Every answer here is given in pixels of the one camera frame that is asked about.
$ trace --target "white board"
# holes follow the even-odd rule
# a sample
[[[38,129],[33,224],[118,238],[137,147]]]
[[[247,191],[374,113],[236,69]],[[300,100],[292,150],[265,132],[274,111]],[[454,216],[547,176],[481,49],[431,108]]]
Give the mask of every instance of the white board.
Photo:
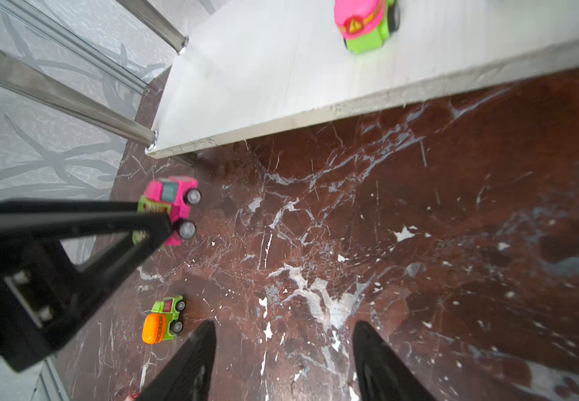
[[[398,32],[350,54],[333,0],[233,0],[176,57],[157,158],[579,67],[579,1],[401,0]]]

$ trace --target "black tire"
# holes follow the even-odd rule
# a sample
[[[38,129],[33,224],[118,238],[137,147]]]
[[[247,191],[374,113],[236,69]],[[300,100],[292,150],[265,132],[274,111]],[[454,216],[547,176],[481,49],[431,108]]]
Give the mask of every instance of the black tire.
[[[199,204],[201,199],[202,195],[200,194],[198,188],[189,189],[184,197],[184,201],[188,206]]]
[[[178,227],[177,231],[182,239],[192,239],[196,235],[196,224],[192,221],[185,220]]]
[[[401,15],[397,3],[388,7],[388,30],[390,33],[396,32],[401,23]]]
[[[182,320],[174,320],[171,325],[169,325],[169,329],[176,334],[182,332]]]

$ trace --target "marble floor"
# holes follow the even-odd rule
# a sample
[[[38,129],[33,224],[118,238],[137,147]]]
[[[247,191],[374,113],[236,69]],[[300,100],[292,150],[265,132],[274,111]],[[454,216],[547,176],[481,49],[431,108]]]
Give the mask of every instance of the marble floor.
[[[169,174],[200,182],[198,235],[61,351],[74,401],[140,390],[204,319],[212,400],[357,400],[358,320],[439,400],[579,400],[579,69],[208,149],[194,168],[129,143],[111,198]],[[153,301],[178,293],[183,335],[144,344]]]

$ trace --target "pink and green toy truck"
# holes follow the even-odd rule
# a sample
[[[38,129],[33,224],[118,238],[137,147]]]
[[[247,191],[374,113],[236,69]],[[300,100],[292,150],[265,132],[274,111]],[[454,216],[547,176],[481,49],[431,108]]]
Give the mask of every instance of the pink and green toy truck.
[[[156,301],[142,326],[142,341],[147,344],[157,344],[164,340],[173,340],[176,334],[182,332],[181,312],[185,309],[182,295],[168,296],[162,301]]]
[[[175,232],[167,238],[165,245],[177,246],[183,239],[196,235],[196,224],[189,220],[191,207],[200,203],[198,181],[185,176],[158,178],[149,182],[138,201],[139,213],[167,213]],[[133,243],[138,243],[144,234],[133,233]]]
[[[398,29],[397,0],[336,0],[334,22],[354,54],[378,49]]]

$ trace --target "orange tank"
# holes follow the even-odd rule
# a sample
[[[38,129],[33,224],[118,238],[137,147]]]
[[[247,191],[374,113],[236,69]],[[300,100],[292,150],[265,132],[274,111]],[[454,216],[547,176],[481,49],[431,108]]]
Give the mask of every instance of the orange tank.
[[[144,318],[142,326],[142,341],[147,344],[156,344],[162,341],[164,335],[165,315],[162,313],[150,313]]]

